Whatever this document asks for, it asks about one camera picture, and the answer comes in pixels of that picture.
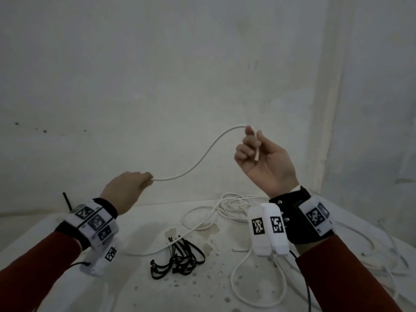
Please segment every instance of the table surface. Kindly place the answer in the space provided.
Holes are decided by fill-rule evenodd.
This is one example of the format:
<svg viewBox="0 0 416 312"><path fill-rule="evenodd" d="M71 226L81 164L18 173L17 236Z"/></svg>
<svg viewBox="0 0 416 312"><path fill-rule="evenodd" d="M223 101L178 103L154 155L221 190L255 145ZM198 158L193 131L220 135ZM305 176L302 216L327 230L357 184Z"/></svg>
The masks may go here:
<svg viewBox="0 0 416 312"><path fill-rule="evenodd" d="M336 220L346 223L371 236L376 243L377 255L385 265L393 261L387 250L391 247L387 235L342 208L321 199ZM156 250L166 244L167 236L183 235L187 229L180 223L190 209L201 205L214 206L217 200L184 203L168 203L132 208L117 219L120 232L117 235L129 251L143 253ZM207 209L196 210L187 220L197 224ZM64 214L49 215L0 253L0 268L25 253L35 243L53 231ZM242 303L231 290L230 274L245 253L232 249L247 249L250 233L247 224L236 223L217 216L214 226L205 231L192 232L188 239L207 255L206 262L195 268L192 275L169 274L161 280L150 276L150 261L166 263L168 250L147 257L117 256L101 278L87 276L73 267L55 283L38 312L45 311L100 311L103 293L108 290L106 309L109 311L257 311ZM343 227L336 227L337 234L354 254L369 249L363 237ZM397 240L400 253L410 264L412 276L397 277L400 306L404 311L416 311L416 249ZM296 285L304 290L304 279L292 271ZM273 264L264 257L251 255L239 268L235 280L241 296L261 303L276 300L282 291L282 278ZM265 311L307 311L307 304L292 288L279 305Z"/></svg>

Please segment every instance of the black and white square pattern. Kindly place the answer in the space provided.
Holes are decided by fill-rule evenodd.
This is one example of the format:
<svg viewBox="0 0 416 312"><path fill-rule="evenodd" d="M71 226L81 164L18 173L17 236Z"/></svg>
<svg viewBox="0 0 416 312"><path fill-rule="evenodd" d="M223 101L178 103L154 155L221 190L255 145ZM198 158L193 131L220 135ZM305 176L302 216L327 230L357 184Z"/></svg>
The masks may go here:
<svg viewBox="0 0 416 312"><path fill-rule="evenodd" d="M311 211L306 213L306 216L312 222L313 226L316 227L325 221L325 217L320 213L320 211L315 207Z"/></svg>
<svg viewBox="0 0 416 312"><path fill-rule="evenodd" d="M103 218L101 218L100 215L93 216L90 220L87 222L89 226L94 230L97 231L101 228L102 225L105 224L105 221Z"/></svg>
<svg viewBox="0 0 416 312"><path fill-rule="evenodd" d="M324 205L323 204L321 204L321 203L319 203L318 204L318 209L319 209L319 211L322 213L322 215L324 215L325 216L325 218L326 219L328 219L329 218L329 216L330 216L330 212L324 207Z"/></svg>
<svg viewBox="0 0 416 312"><path fill-rule="evenodd" d="M283 223L281 217L270 217L272 221L272 229L274 233L283 233Z"/></svg>
<svg viewBox="0 0 416 312"><path fill-rule="evenodd" d="M116 256L117 250L114 247L111 247L107 254L105 255L105 259L109 262L111 262L114 258L114 256Z"/></svg>
<svg viewBox="0 0 416 312"><path fill-rule="evenodd" d="M107 225L103 230L98 233L98 238L100 241L104 241L112 233L111 228Z"/></svg>
<svg viewBox="0 0 416 312"><path fill-rule="evenodd" d="M254 235L265 234L262 218L252 219L251 224L253 225Z"/></svg>
<svg viewBox="0 0 416 312"><path fill-rule="evenodd" d="M94 210L92 210L90 207L88 206L84 206L80 211L77 211L75 213L75 215L78 218L81 218L82 220L87 219L90 215L92 215L94 213Z"/></svg>

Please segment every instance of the forearm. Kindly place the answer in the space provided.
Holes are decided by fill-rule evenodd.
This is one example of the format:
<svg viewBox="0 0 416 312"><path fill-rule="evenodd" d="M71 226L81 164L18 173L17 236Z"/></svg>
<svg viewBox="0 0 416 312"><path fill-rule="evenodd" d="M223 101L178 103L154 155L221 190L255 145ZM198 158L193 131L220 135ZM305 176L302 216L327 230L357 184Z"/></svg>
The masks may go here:
<svg viewBox="0 0 416 312"><path fill-rule="evenodd" d="M296 247L302 253L297 265L323 312L400 311L338 236Z"/></svg>
<svg viewBox="0 0 416 312"><path fill-rule="evenodd" d="M81 253L78 242L53 232L0 271L0 311L33 311Z"/></svg>

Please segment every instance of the bundle of black cables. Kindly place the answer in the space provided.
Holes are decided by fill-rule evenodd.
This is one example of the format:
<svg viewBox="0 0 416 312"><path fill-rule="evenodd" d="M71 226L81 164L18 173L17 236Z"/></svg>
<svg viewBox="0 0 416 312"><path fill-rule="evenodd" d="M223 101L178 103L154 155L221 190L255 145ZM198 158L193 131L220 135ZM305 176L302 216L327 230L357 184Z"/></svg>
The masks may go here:
<svg viewBox="0 0 416 312"><path fill-rule="evenodd" d="M150 273L153 279L163 278L171 269L173 274L180 273L182 275L189 275L195 269L196 265L201 265L205 262L205 255L199 248L184 238L180 240L178 239L169 247L171 258L168 264L157 265L155 260L150 262ZM192 253L192 248L202 255L203 260L198 261L196 259L196 256Z"/></svg>

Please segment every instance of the white backdrop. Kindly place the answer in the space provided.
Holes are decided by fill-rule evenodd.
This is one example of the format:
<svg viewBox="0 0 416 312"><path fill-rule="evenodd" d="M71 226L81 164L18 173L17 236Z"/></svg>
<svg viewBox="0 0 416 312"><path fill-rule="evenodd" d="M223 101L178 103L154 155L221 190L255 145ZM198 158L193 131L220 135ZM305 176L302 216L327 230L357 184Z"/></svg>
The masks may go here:
<svg viewBox="0 0 416 312"><path fill-rule="evenodd" d="M1 0L1 211L66 208L124 171L186 170L252 124L299 178L327 0ZM140 204L259 193L224 137Z"/></svg>

